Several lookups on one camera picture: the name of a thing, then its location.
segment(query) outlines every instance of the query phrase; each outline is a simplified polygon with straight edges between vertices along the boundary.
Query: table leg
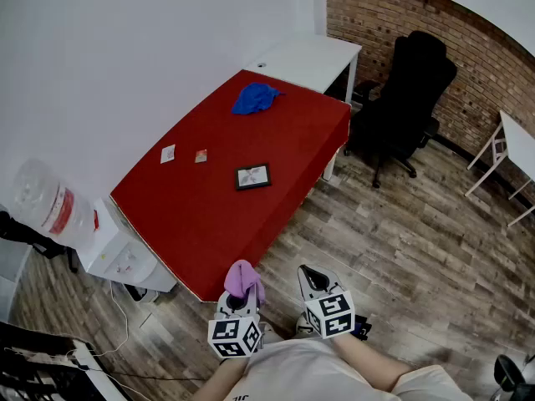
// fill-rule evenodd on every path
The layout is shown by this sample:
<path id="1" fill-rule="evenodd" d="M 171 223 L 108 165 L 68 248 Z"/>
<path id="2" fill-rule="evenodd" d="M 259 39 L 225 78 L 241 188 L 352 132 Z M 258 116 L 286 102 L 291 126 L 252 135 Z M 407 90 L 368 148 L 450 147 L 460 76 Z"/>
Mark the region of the table leg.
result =
<path id="1" fill-rule="evenodd" d="M 500 131 L 500 129 L 503 126 L 503 122 L 500 122 L 496 130 L 494 131 L 494 134 L 491 135 L 491 138 L 488 139 L 487 143 L 483 145 L 483 148 L 480 150 L 480 152 L 477 154 L 477 156 L 474 158 L 474 160 L 468 165 L 467 169 L 469 170 L 476 162 L 477 160 L 482 157 L 483 152 L 487 149 L 487 147 L 490 145 L 492 141 L 496 138 L 497 133 Z"/>
<path id="2" fill-rule="evenodd" d="M 345 91 L 345 102 L 351 105 L 351 97 L 353 97 L 353 87 L 354 87 L 354 76 L 357 73 L 357 55 L 351 59 L 349 64 L 349 77 L 348 77 L 348 88 Z"/>
<path id="3" fill-rule="evenodd" d="M 496 161 L 496 163 L 493 166 L 491 166 L 491 168 L 485 173 L 485 175 L 482 178 L 480 178 L 478 182 L 475 185 L 473 185 L 472 188 L 467 193 L 465 193 L 465 196 L 470 195 L 498 167 L 498 165 L 500 165 L 503 162 L 503 160 L 507 157 L 508 154 L 509 152 L 505 150 L 502 153 L 502 155 L 499 157 L 499 159 Z"/>
<path id="4" fill-rule="evenodd" d="M 333 159 L 331 159 L 324 171 L 324 180 L 329 181 L 331 176 L 333 176 L 334 161 L 336 160 L 336 154 L 334 154 Z"/>
<path id="5" fill-rule="evenodd" d="M 535 206 L 532 206 L 529 210 L 527 210 L 526 212 L 524 212 L 521 216 L 519 216 L 518 218 L 514 219 L 513 221 L 511 221 L 507 227 L 511 227 L 513 224 L 515 223 L 518 223 L 522 218 L 524 218 L 525 216 L 527 216 L 527 214 L 531 214 L 531 212 L 535 210 Z"/>
<path id="6" fill-rule="evenodd" d="M 522 190 L 524 187 L 526 187 L 526 185 L 528 185 L 529 183 L 531 183 L 532 179 L 530 178 L 528 181 L 526 181 L 524 184 L 522 184 L 522 187 L 520 189 L 518 189 L 517 191 L 515 191 L 512 195 L 509 196 L 509 200 L 511 200 L 513 197 L 515 197 L 517 195 L 517 193 Z"/>

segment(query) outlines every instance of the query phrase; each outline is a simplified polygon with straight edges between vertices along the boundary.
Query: picture frame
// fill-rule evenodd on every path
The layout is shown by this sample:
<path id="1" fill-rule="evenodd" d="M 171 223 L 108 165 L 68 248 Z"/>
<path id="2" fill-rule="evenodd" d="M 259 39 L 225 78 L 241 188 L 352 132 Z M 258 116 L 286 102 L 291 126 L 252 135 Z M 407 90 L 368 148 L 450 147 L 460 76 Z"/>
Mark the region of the picture frame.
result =
<path id="1" fill-rule="evenodd" d="M 235 171 L 236 190 L 256 189 L 271 185 L 269 164 L 243 166 Z"/>

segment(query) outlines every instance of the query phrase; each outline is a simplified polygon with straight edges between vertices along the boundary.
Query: red tablecloth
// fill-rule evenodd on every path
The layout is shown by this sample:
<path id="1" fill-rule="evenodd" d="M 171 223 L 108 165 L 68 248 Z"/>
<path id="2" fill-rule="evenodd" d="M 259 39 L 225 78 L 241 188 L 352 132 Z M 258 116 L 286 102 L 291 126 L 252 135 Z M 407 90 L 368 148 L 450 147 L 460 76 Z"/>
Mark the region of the red tablecloth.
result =
<path id="1" fill-rule="evenodd" d="M 284 95 L 260 113 L 232 114 L 252 82 Z M 216 301 L 231 264 L 256 266 L 288 223 L 347 140 L 349 118 L 343 102 L 243 70 L 167 132 L 111 196 L 175 276 Z M 161 164 L 161 149 L 173 144 L 175 159 Z M 196 164 L 204 149 L 207 162 Z M 237 191 L 234 170 L 265 162 L 272 185 Z"/>

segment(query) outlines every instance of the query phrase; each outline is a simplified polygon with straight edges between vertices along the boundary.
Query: white desk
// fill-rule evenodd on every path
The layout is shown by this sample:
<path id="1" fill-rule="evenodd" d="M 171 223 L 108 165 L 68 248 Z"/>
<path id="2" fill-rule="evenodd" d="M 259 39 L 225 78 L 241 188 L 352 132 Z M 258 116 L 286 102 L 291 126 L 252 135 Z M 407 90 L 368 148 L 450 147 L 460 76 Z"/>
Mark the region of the white desk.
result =
<path id="1" fill-rule="evenodd" d="M 494 131 L 494 134 L 492 134 L 491 138 L 483 146 L 476 158 L 468 165 L 467 169 L 470 169 L 476 163 L 489 145 L 492 147 L 493 165 L 486 172 L 486 174 L 479 179 L 479 181 L 467 193 L 465 193 L 465 196 L 470 195 L 503 162 L 506 157 L 509 157 L 509 160 L 518 166 L 518 168 L 520 168 L 530 178 L 530 180 L 524 183 L 522 187 L 509 196 L 509 200 L 511 200 L 516 193 L 526 187 L 526 185 L 535 178 L 535 139 L 528 132 L 526 132 L 522 126 L 515 122 L 509 114 L 500 110 L 500 117 L 502 118 L 502 121 Z M 498 139 L 497 134 L 501 129 L 503 129 L 504 138 Z M 535 210 L 535 206 L 532 206 L 517 219 L 511 221 L 509 224 L 507 224 L 507 227 L 512 226 L 523 217 L 530 214 L 533 210 Z"/>
<path id="2" fill-rule="evenodd" d="M 323 94 L 349 65 L 345 102 L 351 105 L 360 49 L 337 38 L 299 34 L 273 46 L 245 69 Z M 325 180 L 333 174 L 335 157 L 325 169 Z"/>

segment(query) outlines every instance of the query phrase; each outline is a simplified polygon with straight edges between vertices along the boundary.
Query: table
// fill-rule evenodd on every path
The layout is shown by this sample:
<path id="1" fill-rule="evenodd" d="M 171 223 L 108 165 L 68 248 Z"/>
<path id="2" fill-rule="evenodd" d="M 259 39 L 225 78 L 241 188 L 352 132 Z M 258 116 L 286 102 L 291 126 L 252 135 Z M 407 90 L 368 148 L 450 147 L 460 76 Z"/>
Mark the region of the table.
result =
<path id="1" fill-rule="evenodd" d="M 482 156 L 483 152 L 490 145 L 492 147 L 492 166 L 486 174 L 467 192 L 465 196 L 470 195 L 502 162 L 506 157 L 518 166 L 528 177 L 529 180 L 524 183 L 517 191 L 509 196 L 511 200 L 520 190 L 526 187 L 529 182 L 535 178 L 535 139 L 512 117 L 506 112 L 500 110 L 501 122 L 491 135 L 491 138 L 485 143 L 483 148 L 468 165 L 469 170 L 476 161 Z M 497 138 L 498 133 L 503 129 L 504 137 Z M 507 224 L 512 226 L 520 221 L 523 217 L 535 210 L 535 206 L 524 212 L 517 219 Z"/>
<path id="2" fill-rule="evenodd" d="M 351 105 L 357 58 L 362 46 L 317 34 L 298 34 L 285 40 L 251 62 L 246 70 L 265 74 L 323 94 L 349 64 L 345 102 Z M 327 165 L 324 179 L 333 174 L 334 160 Z"/>
<path id="3" fill-rule="evenodd" d="M 231 113 L 253 82 L 284 92 L 258 114 Z M 242 70 L 178 122 L 111 197 L 167 268 L 204 301 L 223 292 L 231 264 L 256 266 L 348 139 L 346 103 Z M 176 145 L 175 159 L 160 163 Z M 207 161 L 195 163 L 198 150 Z M 268 162 L 272 185 L 236 190 L 234 170 Z"/>

